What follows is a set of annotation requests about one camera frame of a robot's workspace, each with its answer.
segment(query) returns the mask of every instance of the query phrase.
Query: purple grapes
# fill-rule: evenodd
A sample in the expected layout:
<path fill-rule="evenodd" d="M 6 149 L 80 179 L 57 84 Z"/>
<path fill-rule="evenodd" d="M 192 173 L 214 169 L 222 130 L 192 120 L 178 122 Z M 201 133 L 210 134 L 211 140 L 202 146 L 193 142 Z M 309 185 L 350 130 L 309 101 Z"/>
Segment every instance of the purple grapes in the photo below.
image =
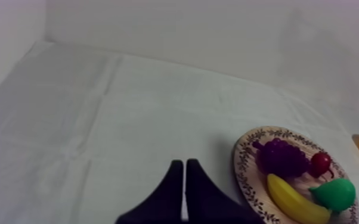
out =
<path fill-rule="evenodd" d="M 298 147 L 274 138 L 265 145 L 255 141 L 253 147 L 258 149 L 260 168 L 265 173 L 273 173 L 281 178 L 297 178 L 305 173 L 310 161 Z"/>

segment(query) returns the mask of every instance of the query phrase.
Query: banana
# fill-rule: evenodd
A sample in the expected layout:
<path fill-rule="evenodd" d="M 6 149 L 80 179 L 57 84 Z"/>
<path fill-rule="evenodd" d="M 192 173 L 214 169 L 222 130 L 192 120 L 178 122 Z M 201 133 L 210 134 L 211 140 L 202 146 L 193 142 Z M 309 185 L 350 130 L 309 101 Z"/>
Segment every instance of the banana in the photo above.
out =
<path fill-rule="evenodd" d="M 330 210 L 307 200 L 282 178 L 269 174 L 267 184 L 271 198 L 293 220 L 301 224 L 325 224 L 329 221 Z"/>

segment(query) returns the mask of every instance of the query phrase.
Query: plate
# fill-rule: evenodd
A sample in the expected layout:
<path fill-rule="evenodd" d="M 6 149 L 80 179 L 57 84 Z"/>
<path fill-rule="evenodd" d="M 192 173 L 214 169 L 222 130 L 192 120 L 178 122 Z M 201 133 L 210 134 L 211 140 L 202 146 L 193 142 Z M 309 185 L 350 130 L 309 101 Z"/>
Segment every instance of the plate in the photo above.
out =
<path fill-rule="evenodd" d="M 252 146 L 254 141 L 259 141 L 262 145 L 266 142 L 280 138 L 289 144 L 299 147 L 308 159 L 319 152 L 326 152 L 322 147 L 311 141 L 306 136 L 296 133 L 292 130 L 275 127 L 264 126 L 248 131 L 235 144 L 234 147 L 234 168 L 242 194 L 247 199 L 250 206 L 269 224 L 297 224 L 285 215 L 271 200 L 266 187 L 266 175 L 261 173 L 255 163 L 257 149 Z M 334 172 L 335 178 L 348 178 L 341 166 L 332 158 L 330 165 Z M 308 188 L 312 186 L 320 186 L 331 180 L 329 172 L 315 179 L 308 173 L 304 173 L 300 178 L 295 178 L 289 182 L 299 193 L 312 201 Z M 358 224 L 359 206 L 357 199 L 353 206 L 339 213 L 332 214 L 331 224 Z"/>

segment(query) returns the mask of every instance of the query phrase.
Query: white backdrop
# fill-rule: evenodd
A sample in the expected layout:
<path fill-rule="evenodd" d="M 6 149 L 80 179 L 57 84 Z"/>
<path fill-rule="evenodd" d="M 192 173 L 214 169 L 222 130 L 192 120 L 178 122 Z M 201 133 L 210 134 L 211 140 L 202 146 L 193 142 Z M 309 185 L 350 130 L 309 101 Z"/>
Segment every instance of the white backdrop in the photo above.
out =
<path fill-rule="evenodd" d="M 356 0 L 49 0 L 47 36 L 359 110 Z"/>
<path fill-rule="evenodd" d="M 45 0 L 0 0 L 0 81 L 43 38 Z"/>

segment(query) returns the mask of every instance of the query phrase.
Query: pear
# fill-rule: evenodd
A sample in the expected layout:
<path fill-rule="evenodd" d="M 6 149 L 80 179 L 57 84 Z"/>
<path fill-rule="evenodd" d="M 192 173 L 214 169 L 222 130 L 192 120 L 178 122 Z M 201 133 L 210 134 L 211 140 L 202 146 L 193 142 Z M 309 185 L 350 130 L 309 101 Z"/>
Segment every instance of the pear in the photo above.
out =
<path fill-rule="evenodd" d="M 355 186 L 344 178 L 334 179 L 309 190 L 314 198 L 329 210 L 344 211 L 355 202 Z"/>

